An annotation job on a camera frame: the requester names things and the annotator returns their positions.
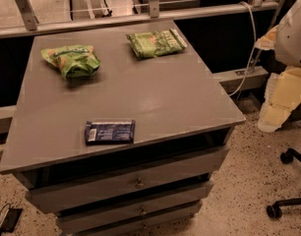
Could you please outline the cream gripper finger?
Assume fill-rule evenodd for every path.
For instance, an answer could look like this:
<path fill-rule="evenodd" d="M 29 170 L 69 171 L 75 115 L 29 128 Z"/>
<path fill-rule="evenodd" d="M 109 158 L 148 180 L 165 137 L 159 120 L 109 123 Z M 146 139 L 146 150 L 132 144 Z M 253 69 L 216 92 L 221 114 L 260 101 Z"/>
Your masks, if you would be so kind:
<path fill-rule="evenodd" d="M 279 129 L 301 103 L 301 68 L 287 66 L 281 74 L 272 73 L 265 91 L 258 128 L 272 133 Z"/>

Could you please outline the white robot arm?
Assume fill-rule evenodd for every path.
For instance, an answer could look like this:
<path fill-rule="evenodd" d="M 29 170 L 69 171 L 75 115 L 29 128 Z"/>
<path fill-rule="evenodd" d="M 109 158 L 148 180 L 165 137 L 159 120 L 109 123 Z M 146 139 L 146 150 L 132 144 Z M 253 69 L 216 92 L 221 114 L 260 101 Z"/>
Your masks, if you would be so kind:
<path fill-rule="evenodd" d="M 256 41 L 261 50 L 273 50 L 275 59 L 286 66 L 272 73 L 267 82 L 265 102 L 258 128 L 267 133 L 279 129 L 301 103 L 301 0 L 297 0 L 280 20 Z"/>

